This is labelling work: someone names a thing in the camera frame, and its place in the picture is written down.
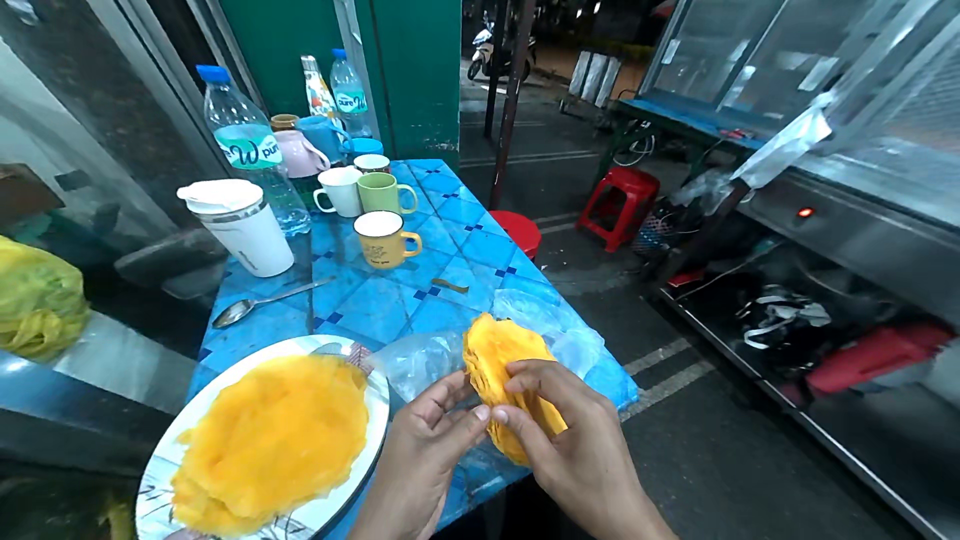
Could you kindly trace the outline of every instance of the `mug handle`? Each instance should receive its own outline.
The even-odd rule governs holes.
[[[353,137],[351,137],[349,133],[345,132],[342,128],[340,128],[340,126],[337,126],[332,121],[330,122],[330,128],[333,131],[337,132],[338,134],[343,135],[347,138],[347,142],[340,145],[340,151],[344,153],[352,154],[353,153]]]
[[[327,197],[330,196],[328,193],[326,193],[325,189],[317,189],[313,192],[313,204],[317,205],[317,208],[320,209],[321,212],[331,213],[337,211],[337,209],[333,207],[333,201],[330,201],[329,209],[325,209],[324,207],[320,206],[320,199],[317,196],[321,193],[325,194]]]
[[[330,159],[327,158],[326,154],[317,150],[317,147],[313,144],[310,144],[310,141],[306,138],[301,143],[303,148],[310,154],[310,158],[313,160],[313,165],[317,167],[321,172],[330,168]]]
[[[406,231],[400,231],[400,236],[404,238],[411,238],[413,241],[417,242],[417,249],[414,251],[404,251],[403,258],[412,257],[414,255],[419,255],[423,250],[423,240],[420,240],[420,235],[417,233],[407,233]]]
[[[414,211],[415,209],[417,209],[417,192],[414,191],[414,188],[413,188],[413,187],[410,187],[410,186],[407,185],[407,184],[397,184],[397,185],[396,185],[396,188],[397,188],[397,189],[406,189],[407,191],[410,191],[410,194],[411,194],[411,195],[414,196],[414,205],[411,206],[411,207],[408,208],[408,209],[400,209],[400,213],[410,213],[410,212]]]

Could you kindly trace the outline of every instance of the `hand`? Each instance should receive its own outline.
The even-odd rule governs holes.
[[[434,382],[396,414],[349,540],[433,534],[453,467],[487,436],[488,406],[449,412],[474,393],[468,375],[458,371]]]
[[[570,519],[599,540],[676,540],[640,487],[610,400],[558,362],[522,360],[507,372],[508,392],[537,392],[566,421],[550,440],[524,410],[493,408],[493,420],[516,434],[537,483]]]

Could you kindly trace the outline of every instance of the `green mug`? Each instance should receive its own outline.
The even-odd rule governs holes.
[[[410,213],[417,209],[417,192],[406,184],[397,184],[396,177],[387,173],[367,173],[357,181],[360,203],[364,212],[387,210],[395,213]],[[400,206],[400,190],[406,189],[414,196],[414,205],[408,209]]]

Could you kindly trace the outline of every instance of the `pure w label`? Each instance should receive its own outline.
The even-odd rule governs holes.
[[[267,126],[225,126],[213,132],[213,137],[235,168],[266,169],[283,163],[276,137]]]
[[[363,91],[337,92],[337,109],[340,112],[366,112],[367,96]]]

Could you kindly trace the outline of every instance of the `motorcycle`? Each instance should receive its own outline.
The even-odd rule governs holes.
[[[467,69],[467,78],[471,81],[477,76],[477,73],[479,73],[481,69],[483,70],[484,75],[492,78],[493,23],[489,20],[486,20],[486,15],[484,16],[484,26],[485,28],[481,30],[473,39],[473,45],[477,49],[476,52],[473,53],[473,62]],[[533,36],[530,36],[530,40],[527,42],[527,58],[523,61],[523,75],[520,76],[521,82],[526,81],[527,76],[530,75],[530,60],[533,60],[534,63],[537,63],[537,50],[535,48],[536,44],[537,39]],[[513,55],[509,53],[511,50],[513,50],[513,46],[509,42],[507,45],[508,46],[505,46],[503,50],[503,53],[507,58],[504,59],[504,62],[500,67],[500,73],[497,74],[497,78],[510,75],[510,68],[511,64],[513,63]]]

